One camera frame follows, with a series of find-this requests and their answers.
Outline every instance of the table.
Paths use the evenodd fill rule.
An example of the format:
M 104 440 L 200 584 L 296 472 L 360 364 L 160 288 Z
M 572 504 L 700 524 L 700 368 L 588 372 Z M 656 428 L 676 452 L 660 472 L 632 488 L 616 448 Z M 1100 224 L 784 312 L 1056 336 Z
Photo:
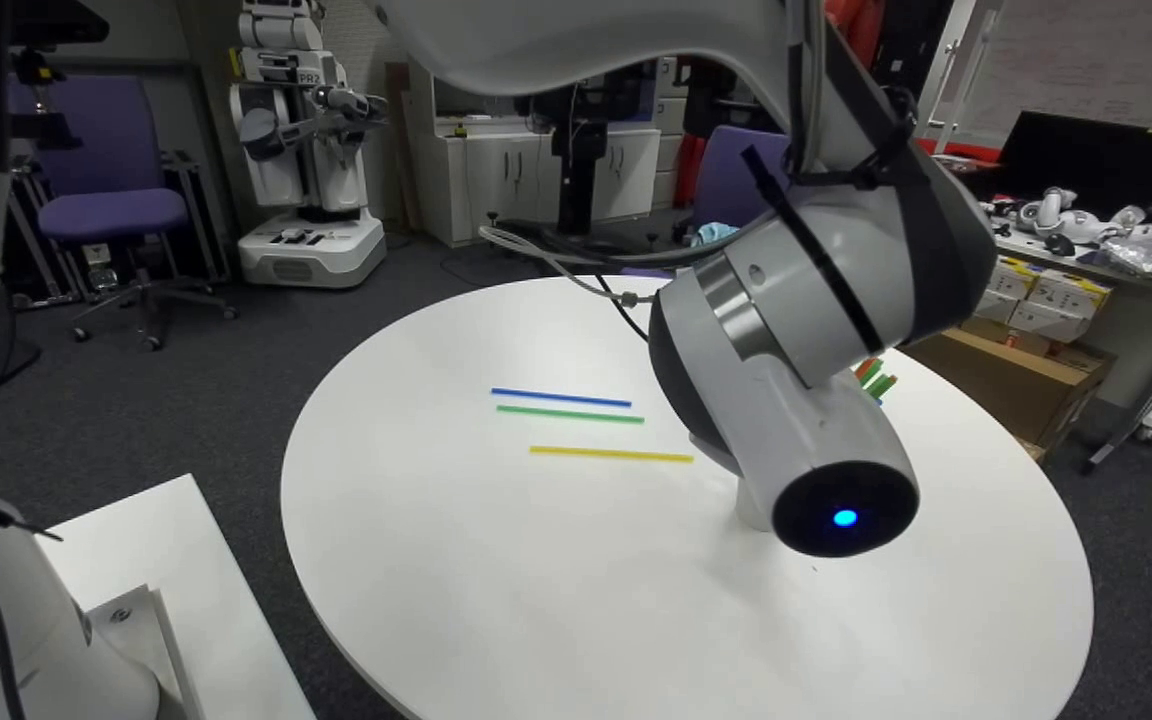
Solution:
M 900 352 L 888 368 L 924 512 L 880 552 L 808 560 L 736 520 L 736 476 L 692 448 L 600 296 L 456 296 L 364 340 L 304 404 L 280 492 L 292 564 L 344 656 L 428 720 L 1056 716 L 1092 640 L 1080 532 L 988 412 Z M 496 412 L 500 384 L 632 400 L 644 424 Z
M 996 248 L 1020 260 L 1080 272 L 1116 288 L 1116 296 L 1108 300 L 1092 332 L 1084 336 L 1088 348 L 1100 348 L 1116 360 L 1100 396 L 1116 404 L 1124 416 L 1088 460 L 1092 468 L 1100 468 L 1152 416 L 1152 284 L 1140 284 L 1136 276 L 1124 276 L 1104 264 L 1052 256 L 1044 240 L 1028 232 L 996 236 Z
M 160 592 L 200 720 L 312 720 L 312 708 L 192 476 L 52 528 L 44 556 L 84 612 Z

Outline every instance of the gray floor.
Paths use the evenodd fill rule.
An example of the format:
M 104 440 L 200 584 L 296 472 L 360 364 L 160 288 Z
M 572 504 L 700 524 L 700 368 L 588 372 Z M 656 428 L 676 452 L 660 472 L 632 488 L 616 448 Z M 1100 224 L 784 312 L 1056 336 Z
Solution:
M 44 360 L 0 392 L 0 496 L 40 524 L 92 512 L 176 472 L 196 472 L 308 700 L 324 720 L 396 716 L 324 640 L 280 540 L 280 452 L 316 380 L 380 324 L 432 300 L 536 276 L 492 252 L 404 244 L 360 292 L 232 292 L 240 320 L 176 312 L 152 356 L 112 324 L 76 348 L 72 312 L 36 312 L 20 332 Z M 1096 644 L 1068 720 L 1152 720 L 1152 448 L 1100 476 L 1056 456 L 1096 572 Z

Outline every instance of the purple chair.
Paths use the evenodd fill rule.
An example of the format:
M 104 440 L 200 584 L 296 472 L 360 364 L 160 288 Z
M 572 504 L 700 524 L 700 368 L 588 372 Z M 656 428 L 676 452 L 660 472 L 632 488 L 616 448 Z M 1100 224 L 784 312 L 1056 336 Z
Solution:
M 168 232 L 188 224 L 188 208 L 172 188 L 164 188 L 144 88 L 128 76 L 68 76 L 52 84 L 44 100 L 76 136 L 72 148 L 40 148 L 36 156 L 52 192 L 52 200 L 40 208 L 44 236 L 60 248 L 60 256 L 80 252 L 80 244 L 128 248 L 132 256 L 132 280 L 84 308 L 72 336 L 88 340 L 92 332 L 84 320 L 128 304 L 140 304 L 148 348 L 164 348 L 160 300 L 204 304 L 232 316 L 232 308 L 212 296 L 208 284 L 176 272 Z M 28 88 L 12 88 L 12 104 L 16 112 L 32 112 L 36 96 Z M 172 280 L 148 276 L 144 240 L 160 244 L 172 264 Z
M 700 224 L 744 228 L 768 208 L 748 176 L 748 164 L 740 160 L 744 148 L 756 148 L 768 168 L 784 168 L 788 136 L 720 124 L 708 136 L 704 160 L 696 168 L 692 228 Z

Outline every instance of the cardboard box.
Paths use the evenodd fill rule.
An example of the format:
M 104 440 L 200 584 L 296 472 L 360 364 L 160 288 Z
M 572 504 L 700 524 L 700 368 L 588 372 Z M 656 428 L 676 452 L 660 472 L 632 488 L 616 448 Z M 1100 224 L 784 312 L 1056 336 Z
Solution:
M 928 336 L 908 356 L 952 380 L 1036 452 L 1056 448 L 1072 432 L 1108 376 L 1108 360 L 1084 348 L 1044 356 L 972 328 Z

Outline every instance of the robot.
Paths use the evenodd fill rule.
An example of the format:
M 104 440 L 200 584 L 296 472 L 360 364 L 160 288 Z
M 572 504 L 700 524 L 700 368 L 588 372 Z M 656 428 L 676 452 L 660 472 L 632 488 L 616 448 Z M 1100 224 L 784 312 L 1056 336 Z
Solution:
M 900 436 L 848 368 L 888 344 L 964 320 L 996 252 L 968 192 L 908 144 L 912 116 L 868 84 L 824 28 L 820 4 L 368 4 L 428 72 L 472 92 L 536 96 L 664 52 L 692 52 L 728 64 L 764 100 L 796 148 L 784 168 L 744 156 L 772 212 L 716 248 L 668 256 L 680 272 L 652 308 L 652 368 L 696 444 L 740 476 L 748 524 L 772 532 L 784 552 L 860 556 L 900 540 L 920 512 L 920 484 Z M 252 44 L 288 40 L 292 56 L 300 52 L 284 60 L 296 68 L 292 76 L 304 80 L 300 64 L 320 76 L 308 72 L 316 92 L 296 100 L 300 108 L 280 100 L 292 84 L 272 84 L 240 92 L 236 116 L 244 116 L 252 168 L 268 172 L 264 192 L 296 196 L 280 180 L 296 156 L 308 156 L 332 160 L 328 168 L 340 172 L 328 172 L 328 188 L 348 188 L 340 196 L 320 188 L 312 192 L 316 204 L 360 208 L 348 136 L 368 124 L 368 104 L 324 60 L 308 24 L 312 8 L 244 8 Z M 284 64 L 252 48 L 252 68 L 280 76 Z M 272 224 L 248 244 L 276 248 L 276 232 L 288 224 L 300 220 Z M 340 228 L 368 236 L 368 216 L 360 212 Z M 644 264 L 644 256 L 580 260 L 600 272 Z M 64 620 L 60 608 L 68 604 L 56 576 L 28 572 L 40 564 L 28 544 L 20 532 L 0 532 L 4 616 L 12 628 L 44 628 L 12 636 L 32 676 L 28 684 L 8 676 L 4 688 L 20 688 L 32 720 L 92 716 L 96 704 L 84 692 L 96 688 L 128 692 L 116 716 L 152 716 L 144 680 L 100 656 L 76 620 Z
M 292 208 L 240 240 L 252 284 L 352 288 L 384 260 L 364 176 L 364 136 L 380 104 L 348 88 L 324 52 L 320 16 L 320 0 L 248 0 L 240 12 L 244 84 L 228 108 L 260 208 Z

